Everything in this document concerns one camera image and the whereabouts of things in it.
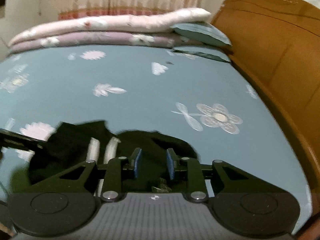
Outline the purple floral folded quilt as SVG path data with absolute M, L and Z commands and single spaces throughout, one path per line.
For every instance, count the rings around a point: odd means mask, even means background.
M 176 33 L 142 34 L 114 31 L 83 31 L 18 42 L 10 47 L 9 54 L 18 54 L 43 48 L 73 47 L 90 44 L 174 48 L 179 46 L 198 46 L 202 42 Z

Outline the blue patterned bed sheet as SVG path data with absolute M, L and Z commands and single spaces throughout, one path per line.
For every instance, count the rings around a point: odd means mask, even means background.
M 276 120 L 226 62 L 139 46 L 45 48 L 1 63 L 1 127 L 46 139 L 61 122 L 104 120 L 112 133 L 158 131 L 221 159 L 299 201 L 311 217 L 303 169 Z

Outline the wooden headboard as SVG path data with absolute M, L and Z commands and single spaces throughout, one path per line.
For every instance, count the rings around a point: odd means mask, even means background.
M 212 25 L 280 124 L 310 186 L 299 239 L 319 239 L 319 9 L 304 0 L 225 0 Z

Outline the black sweatpants with drawstring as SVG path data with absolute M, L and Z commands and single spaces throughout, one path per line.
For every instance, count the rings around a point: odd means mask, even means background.
M 116 157 L 130 157 L 136 148 L 142 154 L 138 161 L 137 175 L 127 176 L 123 187 L 129 192 L 150 192 L 166 186 L 169 190 L 180 190 L 170 180 L 167 168 L 167 149 L 172 148 L 179 157 L 197 159 L 196 151 L 187 142 L 159 132 L 122 131 L 111 133 L 104 121 L 84 124 L 61 123 L 51 135 L 43 149 L 35 152 L 27 169 L 29 184 L 33 185 L 85 161 L 90 140 L 99 140 L 99 159 L 102 164 L 106 146 L 112 138 L 120 143 Z

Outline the white floral folded quilt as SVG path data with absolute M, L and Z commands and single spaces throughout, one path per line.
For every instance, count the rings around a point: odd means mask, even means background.
M 124 31 L 133 33 L 166 33 L 178 23 L 206 22 L 212 14 L 202 8 L 183 8 L 159 15 L 90 16 L 40 24 L 16 35 L 9 46 L 38 38 L 77 31 Z

